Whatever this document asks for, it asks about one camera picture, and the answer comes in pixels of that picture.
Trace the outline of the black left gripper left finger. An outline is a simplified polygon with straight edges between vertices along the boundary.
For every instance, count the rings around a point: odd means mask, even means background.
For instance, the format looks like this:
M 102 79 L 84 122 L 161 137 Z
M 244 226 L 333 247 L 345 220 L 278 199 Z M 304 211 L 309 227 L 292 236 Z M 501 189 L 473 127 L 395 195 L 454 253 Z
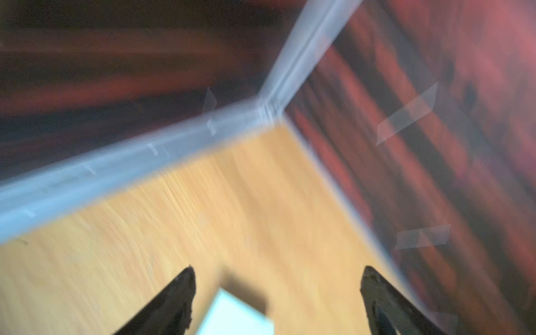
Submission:
M 195 293 L 195 272 L 189 266 L 117 330 L 116 335 L 185 334 L 191 326 Z

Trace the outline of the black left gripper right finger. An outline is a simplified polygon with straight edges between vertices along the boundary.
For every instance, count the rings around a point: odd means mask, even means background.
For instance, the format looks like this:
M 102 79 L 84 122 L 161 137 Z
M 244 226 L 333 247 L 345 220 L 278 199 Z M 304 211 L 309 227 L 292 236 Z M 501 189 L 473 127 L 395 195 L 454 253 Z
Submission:
M 444 333 L 372 266 L 364 268 L 360 293 L 373 335 Z

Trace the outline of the white jewelry box sleeve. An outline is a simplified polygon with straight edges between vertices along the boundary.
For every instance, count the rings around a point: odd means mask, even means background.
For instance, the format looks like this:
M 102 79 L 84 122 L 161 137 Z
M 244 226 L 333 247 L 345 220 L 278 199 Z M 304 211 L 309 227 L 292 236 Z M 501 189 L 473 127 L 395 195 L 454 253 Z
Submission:
M 220 288 L 197 335 L 274 335 L 274 322 L 251 305 Z

